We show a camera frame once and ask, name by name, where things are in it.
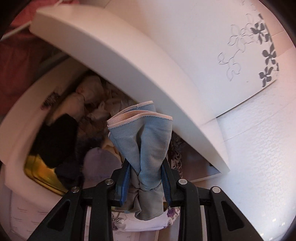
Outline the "red fabric curtain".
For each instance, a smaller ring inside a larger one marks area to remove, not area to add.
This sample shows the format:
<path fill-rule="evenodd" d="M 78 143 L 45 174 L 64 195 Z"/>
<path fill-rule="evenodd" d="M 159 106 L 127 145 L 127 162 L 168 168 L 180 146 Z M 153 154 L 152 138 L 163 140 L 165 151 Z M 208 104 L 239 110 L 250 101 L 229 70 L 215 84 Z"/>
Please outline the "red fabric curtain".
<path fill-rule="evenodd" d="M 1 116 L 36 81 L 41 64 L 57 53 L 28 28 L 1 41 Z"/>

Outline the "black fabric garment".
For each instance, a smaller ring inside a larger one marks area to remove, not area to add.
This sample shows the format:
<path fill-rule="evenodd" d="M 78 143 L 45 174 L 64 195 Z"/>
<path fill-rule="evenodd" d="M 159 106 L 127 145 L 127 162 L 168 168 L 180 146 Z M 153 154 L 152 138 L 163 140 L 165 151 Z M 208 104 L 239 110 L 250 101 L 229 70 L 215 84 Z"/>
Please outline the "black fabric garment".
<path fill-rule="evenodd" d="M 54 169 L 58 180 L 66 189 L 81 179 L 81 161 L 76 155 L 78 122 L 69 114 L 58 117 L 51 125 L 43 124 L 33 143 L 47 167 Z"/>

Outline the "white rod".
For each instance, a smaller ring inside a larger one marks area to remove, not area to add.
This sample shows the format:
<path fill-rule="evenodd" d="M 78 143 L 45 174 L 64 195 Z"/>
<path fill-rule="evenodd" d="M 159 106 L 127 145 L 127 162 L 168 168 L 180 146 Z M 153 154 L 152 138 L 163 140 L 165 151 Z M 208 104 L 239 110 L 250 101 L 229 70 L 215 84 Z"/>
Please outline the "white rod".
<path fill-rule="evenodd" d="M 26 22 L 25 24 L 23 24 L 23 25 L 21 25 L 21 26 L 15 28 L 14 30 L 12 30 L 12 31 L 10 31 L 10 32 L 8 32 L 8 33 L 6 33 L 6 34 L 4 34 L 4 35 L 2 36 L 2 38 L 1 38 L 1 41 L 4 41 L 4 40 L 10 38 L 11 36 L 13 36 L 13 35 L 15 35 L 15 34 L 21 32 L 22 30 L 28 28 L 28 27 L 31 25 L 31 23 L 32 23 L 32 21 L 28 21 L 28 22 Z"/>

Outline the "gold metal tin box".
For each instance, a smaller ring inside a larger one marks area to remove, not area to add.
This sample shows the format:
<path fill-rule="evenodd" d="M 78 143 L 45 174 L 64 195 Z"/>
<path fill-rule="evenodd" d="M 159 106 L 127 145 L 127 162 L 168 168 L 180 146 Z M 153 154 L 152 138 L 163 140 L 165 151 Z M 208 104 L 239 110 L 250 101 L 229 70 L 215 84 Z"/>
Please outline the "gold metal tin box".
<path fill-rule="evenodd" d="M 41 159 L 40 155 L 28 155 L 24 167 L 24 173 L 33 181 L 44 188 L 63 196 L 68 190 L 58 180 L 55 168 L 49 168 Z"/>

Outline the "lavender purple sock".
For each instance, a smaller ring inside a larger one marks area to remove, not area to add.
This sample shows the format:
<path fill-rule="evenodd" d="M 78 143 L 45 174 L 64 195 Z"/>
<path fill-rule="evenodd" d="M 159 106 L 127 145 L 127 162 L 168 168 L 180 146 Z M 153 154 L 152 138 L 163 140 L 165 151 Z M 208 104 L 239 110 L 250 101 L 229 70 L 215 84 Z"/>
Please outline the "lavender purple sock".
<path fill-rule="evenodd" d="M 121 168 L 121 159 L 110 151 L 93 148 L 89 150 L 83 161 L 83 188 L 96 186 L 99 182 L 110 178 L 113 171 Z"/>

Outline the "brown mesh stocking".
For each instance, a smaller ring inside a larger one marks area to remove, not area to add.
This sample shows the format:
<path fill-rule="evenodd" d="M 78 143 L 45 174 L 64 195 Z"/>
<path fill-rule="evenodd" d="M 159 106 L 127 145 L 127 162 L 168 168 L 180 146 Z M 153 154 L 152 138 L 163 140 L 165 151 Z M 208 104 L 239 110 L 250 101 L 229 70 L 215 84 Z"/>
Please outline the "brown mesh stocking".
<path fill-rule="evenodd" d="M 79 122 L 77 145 L 79 148 L 92 149 L 101 147 L 107 135 L 107 118 L 92 120 L 83 117 Z"/>

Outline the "pale pink knotted cloth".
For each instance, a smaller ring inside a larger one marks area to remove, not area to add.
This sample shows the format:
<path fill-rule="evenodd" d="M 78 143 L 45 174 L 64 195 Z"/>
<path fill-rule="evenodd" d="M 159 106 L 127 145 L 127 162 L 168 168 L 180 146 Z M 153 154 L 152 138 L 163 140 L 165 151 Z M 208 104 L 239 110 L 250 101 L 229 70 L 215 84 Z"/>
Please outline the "pale pink knotted cloth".
<path fill-rule="evenodd" d="M 86 104 L 99 104 L 105 98 L 105 92 L 99 76 L 87 76 L 78 85 L 75 92 L 67 96 L 53 111 L 47 125 L 53 124 L 64 114 L 74 118 L 77 122 L 84 116 Z"/>

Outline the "blue grey pink-trimmed garment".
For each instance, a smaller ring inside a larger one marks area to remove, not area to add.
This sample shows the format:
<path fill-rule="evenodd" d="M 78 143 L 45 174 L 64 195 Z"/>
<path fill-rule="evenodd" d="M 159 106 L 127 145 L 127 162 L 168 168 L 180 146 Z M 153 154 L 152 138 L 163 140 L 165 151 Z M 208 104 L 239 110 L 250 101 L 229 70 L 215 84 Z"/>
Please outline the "blue grey pink-trimmed garment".
<path fill-rule="evenodd" d="M 163 214 L 161 165 L 171 140 L 173 118 L 152 101 L 129 106 L 107 121 L 109 139 L 131 164 L 131 181 L 122 209 L 148 221 Z"/>

